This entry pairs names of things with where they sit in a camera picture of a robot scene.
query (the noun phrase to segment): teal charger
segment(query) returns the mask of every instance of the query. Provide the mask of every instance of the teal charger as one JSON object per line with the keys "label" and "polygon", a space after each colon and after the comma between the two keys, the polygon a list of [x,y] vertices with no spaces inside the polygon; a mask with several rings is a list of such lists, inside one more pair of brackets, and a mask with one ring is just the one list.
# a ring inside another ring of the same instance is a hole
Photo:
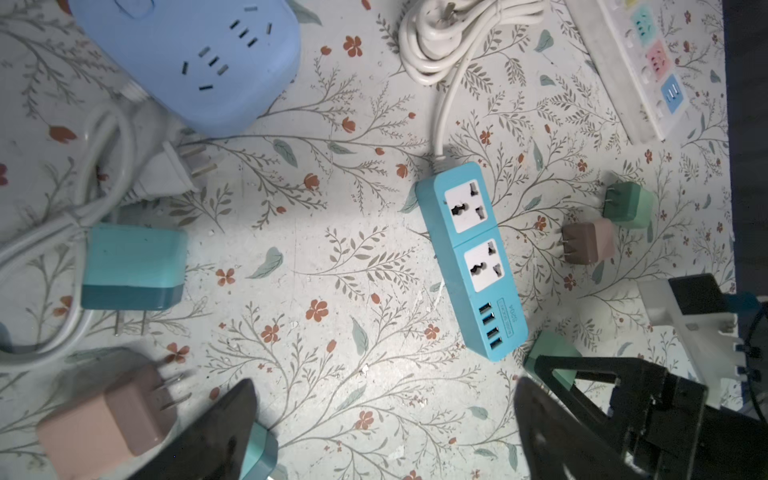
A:
{"label": "teal charger", "polygon": [[81,305],[87,310],[167,310],[181,301],[186,268],[185,232],[94,225]]}

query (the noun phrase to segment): blue power strip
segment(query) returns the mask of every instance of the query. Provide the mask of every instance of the blue power strip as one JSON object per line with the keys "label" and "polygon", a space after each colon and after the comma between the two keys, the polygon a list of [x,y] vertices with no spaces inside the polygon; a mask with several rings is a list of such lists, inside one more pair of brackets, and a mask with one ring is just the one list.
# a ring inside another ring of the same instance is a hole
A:
{"label": "blue power strip", "polygon": [[528,339],[528,325],[480,167],[441,172],[415,191],[464,343],[503,359]]}

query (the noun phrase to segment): table surface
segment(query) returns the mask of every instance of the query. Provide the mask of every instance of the table surface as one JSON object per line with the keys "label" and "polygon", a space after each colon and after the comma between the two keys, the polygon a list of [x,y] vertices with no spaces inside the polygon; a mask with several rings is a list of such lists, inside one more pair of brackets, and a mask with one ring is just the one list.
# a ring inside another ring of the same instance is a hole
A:
{"label": "table surface", "polygon": [[[403,72],[399,2],[300,3],[295,82],[247,133],[206,142],[218,165],[206,189],[127,215],[189,233],[184,299],[128,313],[121,336],[105,313],[76,356],[1,377],[0,478],[54,478],[36,422],[123,346],[167,362],[164,375],[188,373],[173,390],[193,394],[174,434],[252,378],[259,421],[280,441],[276,478],[527,475],[511,408],[525,353],[492,364],[464,347],[413,196],[445,88]],[[679,339],[649,326],[636,281],[711,272],[735,289],[722,11],[717,0],[653,6],[691,97],[665,142],[628,143],[562,0],[543,25],[494,29],[448,136],[483,167],[531,334],[553,329],[585,355],[688,377]],[[84,116],[124,77],[57,2],[4,2],[0,42],[7,240],[67,203]],[[558,228],[599,216],[616,177],[657,195],[650,228],[616,230],[616,255],[598,265],[563,263]],[[3,285],[4,337],[55,331],[70,269],[60,248]],[[585,388],[605,402],[608,389]],[[723,402],[740,404],[736,386]]]}

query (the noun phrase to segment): coiled white cable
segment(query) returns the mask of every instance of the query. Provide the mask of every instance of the coiled white cable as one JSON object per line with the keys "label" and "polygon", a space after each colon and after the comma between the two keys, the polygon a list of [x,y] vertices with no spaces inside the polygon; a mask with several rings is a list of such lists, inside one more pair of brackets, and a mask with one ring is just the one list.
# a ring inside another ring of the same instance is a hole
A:
{"label": "coiled white cable", "polygon": [[[435,172],[445,169],[443,141],[448,114],[467,65],[485,34],[496,25],[540,23],[544,19],[547,0],[464,0],[451,3],[448,7],[445,0],[417,2],[406,13],[398,32],[400,58],[414,81],[422,85],[435,84],[447,77],[458,62],[433,131]],[[432,51],[443,50],[441,47],[446,45],[455,47],[449,54],[434,59],[424,51],[423,45],[436,46]]]}
{"label": "coiled white cable", "polygon": [[[94,168],[115,130],[121,135],[121,159],[117,178],[105,197],[86,203]],[[94,311],[80,307],[85,272],[84,229],[100,222],[122,201],[134,181],[136,136],[133,125],[112,101],[98,104],[85,119],[84,155],[77,168],[72,207],[56,218],[3,246],[0,250],[0,282],[61,243],[72,241],[74,252],[74,293],[67,319],[46,344],[33,353],[14,354],[0,351],[0,372],[25,372],[61,359],[88,333]]]}

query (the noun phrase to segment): white power strip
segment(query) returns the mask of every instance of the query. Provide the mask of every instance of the white power strip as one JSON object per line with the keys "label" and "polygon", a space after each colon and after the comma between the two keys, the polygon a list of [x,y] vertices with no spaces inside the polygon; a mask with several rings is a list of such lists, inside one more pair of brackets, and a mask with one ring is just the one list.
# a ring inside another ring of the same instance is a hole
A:
{"label": "white power strip", "polygon": [[663,140],[689,102],[653,9],[638,0],[566,0],[633,144]]}

